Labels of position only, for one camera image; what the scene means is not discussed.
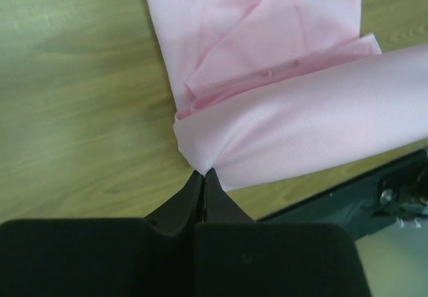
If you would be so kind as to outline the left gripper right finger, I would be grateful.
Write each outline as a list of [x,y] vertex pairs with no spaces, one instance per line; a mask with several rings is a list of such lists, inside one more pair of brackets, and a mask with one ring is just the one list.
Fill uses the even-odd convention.
[[224,222],[215,170],[205,176],[195,227],[195,296],[370,296],[349,235],[327,223]]

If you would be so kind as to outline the pink t shirt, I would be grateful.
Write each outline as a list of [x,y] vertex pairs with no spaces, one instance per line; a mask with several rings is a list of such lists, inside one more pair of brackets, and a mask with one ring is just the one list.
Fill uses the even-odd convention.
[[427,46],[383,53],[361,0],[147,0],[178,148],[230,191],[427,137]]

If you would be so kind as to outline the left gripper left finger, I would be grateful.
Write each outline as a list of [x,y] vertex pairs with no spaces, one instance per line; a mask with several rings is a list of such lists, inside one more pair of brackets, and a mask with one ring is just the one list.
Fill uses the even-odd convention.
[[204,178],[145,218],[16,219],[1,224],[2,296],[138,296],[154,241],[195,218]]

